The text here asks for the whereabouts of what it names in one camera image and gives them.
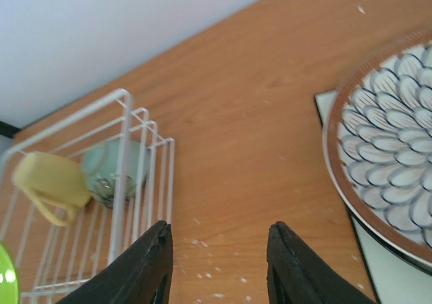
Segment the pale green ceramic bowl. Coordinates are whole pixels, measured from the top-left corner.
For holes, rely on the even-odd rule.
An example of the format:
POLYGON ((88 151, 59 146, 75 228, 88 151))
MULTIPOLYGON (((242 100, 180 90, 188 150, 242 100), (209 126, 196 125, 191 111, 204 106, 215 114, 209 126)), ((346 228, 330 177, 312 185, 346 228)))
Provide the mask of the pale green ceramic bowl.
MULTIPOLYGON (((81 170, 86 176, 86 185, 92 197, 112 208, 114 205, 115 185, 119 174, 117 170, 119 155, 119 140, 103 141, 92 146, 82 157, 81 170)), ((125 202, 136 194, 138 184, 138 164, 143 163, 142 182, 150 168, 151 151, 139 142, 130 141, 128 169, 126 170, 125 202)))

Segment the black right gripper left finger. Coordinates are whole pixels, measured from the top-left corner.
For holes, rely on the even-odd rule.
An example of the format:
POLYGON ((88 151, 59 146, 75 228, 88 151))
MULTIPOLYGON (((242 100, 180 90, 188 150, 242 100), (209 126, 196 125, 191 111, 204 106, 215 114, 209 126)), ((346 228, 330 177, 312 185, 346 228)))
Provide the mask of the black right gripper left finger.
POLYGON ((160 220, 104 270, 60 302, 168 303, 172 273, 171 225, 160 220))

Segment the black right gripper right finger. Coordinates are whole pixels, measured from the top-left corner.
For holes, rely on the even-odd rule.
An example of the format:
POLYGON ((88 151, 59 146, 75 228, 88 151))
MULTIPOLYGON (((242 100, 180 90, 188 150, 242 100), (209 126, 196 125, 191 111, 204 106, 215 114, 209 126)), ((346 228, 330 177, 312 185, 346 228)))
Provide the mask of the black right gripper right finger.
POLYGON ((270 303, 372 303, 333 271, 286 223, 271 225, 267 241, 270 303))

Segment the yellow ceramic mug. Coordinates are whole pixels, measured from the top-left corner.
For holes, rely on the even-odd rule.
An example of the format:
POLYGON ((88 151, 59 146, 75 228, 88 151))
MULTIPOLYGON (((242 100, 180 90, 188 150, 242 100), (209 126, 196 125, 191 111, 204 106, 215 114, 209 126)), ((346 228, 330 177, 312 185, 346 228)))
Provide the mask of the yellow ceramic mug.
POLYGON ((44 152, 25 155, 15 167, 13 184, 56 226, 68 226, 91 200, 80 165, 44 152))

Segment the lime green plate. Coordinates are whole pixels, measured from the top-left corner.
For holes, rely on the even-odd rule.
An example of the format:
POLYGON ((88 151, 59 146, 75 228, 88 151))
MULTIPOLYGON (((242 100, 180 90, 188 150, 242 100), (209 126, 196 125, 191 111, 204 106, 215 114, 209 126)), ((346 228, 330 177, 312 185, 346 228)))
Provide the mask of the lime green plate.
POLYGON ((1 304, 20 303, 20 282, 14 261, 1 243, 1 304))

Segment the white wire dish rack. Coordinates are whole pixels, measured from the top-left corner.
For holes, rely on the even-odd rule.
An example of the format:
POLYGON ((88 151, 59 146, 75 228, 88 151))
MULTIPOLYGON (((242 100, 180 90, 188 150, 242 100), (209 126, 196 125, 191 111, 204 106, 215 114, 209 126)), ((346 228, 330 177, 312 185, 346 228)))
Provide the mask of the white wire dish rack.
POLYGON ((1 155, 2 303, 55 303, 171 221, 175 145, 117 89, 1 155))

